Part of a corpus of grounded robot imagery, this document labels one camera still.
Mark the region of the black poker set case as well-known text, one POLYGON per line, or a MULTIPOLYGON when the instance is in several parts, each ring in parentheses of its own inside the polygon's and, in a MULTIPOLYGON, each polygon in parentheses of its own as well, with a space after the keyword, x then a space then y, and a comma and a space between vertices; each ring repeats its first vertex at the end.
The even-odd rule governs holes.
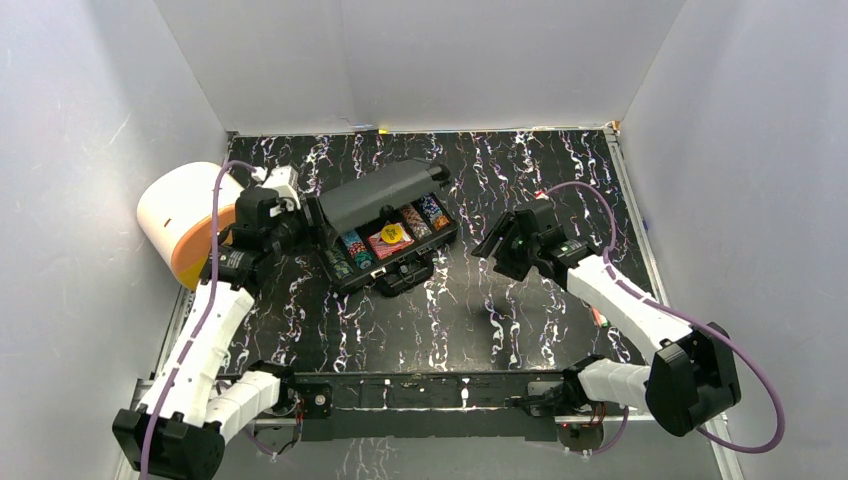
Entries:
POLYGON ((457 238, 458 222, 438 198, 440 190, 451 183, 449 168, 442 163, 411 159, 390 163, 387 166, 346 182, 334 189, 317 194, 326 219, 332 228, 332 248, 337 245, 354 269, 354 275, 337 279, 325 255, 317 251, 317 258, 329 278, 333 290, 339 294, 352 294, 365 287, 375 288, 385 297, 394 297, 424 284, 434 273, 434 256, 438 250, 457 238), (420 199, 432 194, 450 225, 436 231, 422 211, 420 199), (432 234, 416 239, 405 222, 400 209, 412 204, 430 227, 432 234), (414 238, 414 243, 403 250, 380 260, 372 250, 368 237, 389 223, 400 223, 414 238), (341 235, 356 230, 370 253, 374 264, 359 269, 350 257, 341 235))

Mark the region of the red card deck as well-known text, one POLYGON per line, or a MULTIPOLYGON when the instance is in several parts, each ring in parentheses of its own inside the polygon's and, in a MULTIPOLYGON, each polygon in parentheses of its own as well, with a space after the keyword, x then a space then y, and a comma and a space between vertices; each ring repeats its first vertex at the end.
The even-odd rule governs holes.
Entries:
POLYGON ((404 226, 402 224, 400 224, 400 225, 405 230, 406 239, 407 239, 406 242, 401 242, 401 243, 394 244, 394 245, 387 244, 387 243, 383 242, 380 238, 380 232, 381 232, 383 227, 379 231, 375 232, 374 234, 372 234, 368 237, 368 242, 369 242, 372 250, 374 251, 374 253, 376 254, 378 259, 380 259, 380 260, 386 259, 389 256, 394 255, 395 253, 399 252, 400 250, 405 249, 406 247, 408 247, 408 246, 410 246, 414 243, 413 236, 406 231, 406 229, 404 228, 404 226))

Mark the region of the yellow round button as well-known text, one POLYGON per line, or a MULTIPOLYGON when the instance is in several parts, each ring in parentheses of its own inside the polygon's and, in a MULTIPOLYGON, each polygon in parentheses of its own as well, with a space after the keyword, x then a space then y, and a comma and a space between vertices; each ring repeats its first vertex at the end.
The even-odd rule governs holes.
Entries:
POLYGON ((392 245, 407 241, 405 230, 397 223, 384 226, 380 232, 380 238, 383 242, 392 245))

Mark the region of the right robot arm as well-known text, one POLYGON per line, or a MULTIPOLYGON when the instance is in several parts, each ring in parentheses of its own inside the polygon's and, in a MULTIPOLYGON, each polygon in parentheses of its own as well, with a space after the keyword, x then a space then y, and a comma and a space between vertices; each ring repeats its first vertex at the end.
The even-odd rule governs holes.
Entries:
POLYGON ((738 404, 741 388, 729 346, 715 323, 694 327, 655 306, 651 294, 610 267, 600 250, 568 234, 549 200, 503 213, 472 252, 495 272, 524 280, 536 269, 605 316, 643 355, 642 365, 599 355, 567 367, 560 385, 512 399, 533 416, 590 413, 601 403, 649 412, 682 437, 738 404))

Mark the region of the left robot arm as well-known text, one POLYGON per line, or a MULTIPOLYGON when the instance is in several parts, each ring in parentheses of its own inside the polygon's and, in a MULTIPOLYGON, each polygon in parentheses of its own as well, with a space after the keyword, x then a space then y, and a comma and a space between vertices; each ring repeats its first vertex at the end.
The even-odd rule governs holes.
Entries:
POLYGON ((241 186, 229 165, 195 162, 153 182, 138 222, 178 281, 194 291, 175 345, 113 434, 141 478, 210 479, 226 444, 257 417, 300 417, 293 371, 259 361, 230 386, 218 373, 271 268, 307 244, 297 173, 252 167, 241 186))

